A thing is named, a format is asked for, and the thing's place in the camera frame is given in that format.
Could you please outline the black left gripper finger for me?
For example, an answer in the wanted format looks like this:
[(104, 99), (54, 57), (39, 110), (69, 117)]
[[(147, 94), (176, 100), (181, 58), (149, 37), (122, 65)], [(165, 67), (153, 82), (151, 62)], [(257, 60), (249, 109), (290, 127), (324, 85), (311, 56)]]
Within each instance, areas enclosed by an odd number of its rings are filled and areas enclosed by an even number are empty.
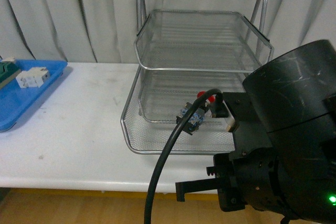
[(176, 200), (178, 202), (185, 201), (185, 194), (196, 193), (200, 191), (208, 191), (220, 189), (223, 187), (223, 178), (208, 178), (201, 180), (193, 180), (175, 183)]

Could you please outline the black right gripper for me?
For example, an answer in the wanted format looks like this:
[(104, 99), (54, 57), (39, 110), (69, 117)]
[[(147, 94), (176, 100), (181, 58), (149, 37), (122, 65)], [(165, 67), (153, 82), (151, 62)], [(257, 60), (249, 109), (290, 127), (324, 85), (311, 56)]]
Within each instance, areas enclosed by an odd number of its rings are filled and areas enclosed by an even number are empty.
[(220, 209), (231, 212), (251, 205), (259, 211), (283, 212), (284, 202), (275, 195), (270, 176), (277, 154), (266, 132), (235, 131), (233, 138), (235, 150), (214, 155), (214, 165), (207, 168), (209, 176), (224, 180), (217, 190)]

